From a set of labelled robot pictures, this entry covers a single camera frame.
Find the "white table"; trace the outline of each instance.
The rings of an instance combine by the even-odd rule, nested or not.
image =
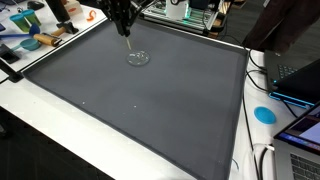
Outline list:
[[[262,53],[253,51],[252,57],[261,64]],[[249,63],[248,70],[253,68]],[[264,86],[262,76],[252,76],[259,85]],[[271,143],[273,135],[294,118],[281,102],[258,91],[249,80],[246,81],[244,92],[253,143]],[[0,85],[0,94],[0,106],[117,180],[194,179],[157,154],[26,79],[16,84],[4,82]],[[265,125],[257,121],[253,115],[257,106],[270,108],[277,117],[277,123]],[[297,114],[303,112],[299,108],[294,110]],[[256,179],[243,110],[233,158],[240,169],[238,171],[232,164],[230,180]],[[265,179],[274,179],[271,154],[267,154],[265,162]]]
[[[39,9],[35,11],[37,17],[39,18],[41,22],[40,30],[41,33],[52,33],[56,31],[58,28],[56,24],[58,24],[58,21],[54,17],[52,11],[50,10],[49,6],[46,4],[45,1],[42,3],[45,4],[45,7],[42,9]],[[23,9],[27,9],[27,2],[19,3],[19,6]],[[11,15],[14,15],[17,13],[17,6],[7,6],[10,9],[10,12],[4,10],[0,14],[0,23],[3,24],[6,27],[5,31],[0,32],[0,34],[21,34],[23,33],[10,19],[9,17]],[[94,26],[96,26],[100,21],[105,20],[106,17],[103,14],[103,12],[99,9],[82,6],[83,13],[77,14],[74,16],[71,16],[71,22],[73,23],[74,27],[79,29],[79,32],[76,34],[68,34],[64,33],[60,37],[64,40],[62,42],[61,46],[58,48],[42,45],[39,49],[35,51],[28,51],[23,48],[20,48],[16,51],[16,53],[21,57],[21,59],[13,64],[10,65],[12,69],[15,71],[20,71],[24,67],[32,64],[33,62],[39,60],[42,56],[48,54],[49,52],[52,52],[54,50],[57,50],[61,48],[66,43],[72,42],[77,36],[87,32]],[[91,10],[94,10],[96,12],[96,17],[93,21],[87,22],[86,18],[89,16],[89,12]],[[18,45],[22,40],[27,38],[6,38],[2,40],[2,43],[6,44],[9,48],[12,48],[16,45]],[[0,81],[5,79],[7,76],[3,76],[3,73],[0,73]]]

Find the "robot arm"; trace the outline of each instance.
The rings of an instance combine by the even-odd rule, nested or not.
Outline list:
[[[144,7],[154,0],[143,0],[135,3],[131,0],[97,0],[100,9],[110,21],[116,24],[121,36],[130,35],[130,27]]]

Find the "gray work surface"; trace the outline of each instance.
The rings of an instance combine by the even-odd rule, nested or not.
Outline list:
[[[105,22],[23,74],[194,177],[228,179],[247,51],[142,21],[130,40],[145,66]]]

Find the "laptop keyboard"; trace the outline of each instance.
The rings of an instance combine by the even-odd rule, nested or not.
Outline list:
[[[298,69],[278,64],[278,70],[279,70],[280,79],[282,79],[282,78],[289,76],[290,74],[296,72]]]
[[[290,154],[294,180],[320,180],[320,164]]]

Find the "laptop screen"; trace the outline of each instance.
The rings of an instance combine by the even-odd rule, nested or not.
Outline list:
[[[320,154],[320,104],[280,132],[277,138]]]

